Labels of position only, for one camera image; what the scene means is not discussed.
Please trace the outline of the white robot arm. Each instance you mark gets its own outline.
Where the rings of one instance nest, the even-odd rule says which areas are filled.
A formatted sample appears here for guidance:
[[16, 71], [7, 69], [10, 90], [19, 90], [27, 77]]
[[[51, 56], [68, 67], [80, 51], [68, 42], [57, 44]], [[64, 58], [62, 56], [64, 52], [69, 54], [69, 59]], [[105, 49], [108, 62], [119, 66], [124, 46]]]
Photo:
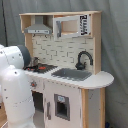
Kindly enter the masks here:
[[25, 46], [0, 45], [0, 89], [7, 115], [1, 128], [36, 128], [32, 92], [23, 70], [31, 57]]

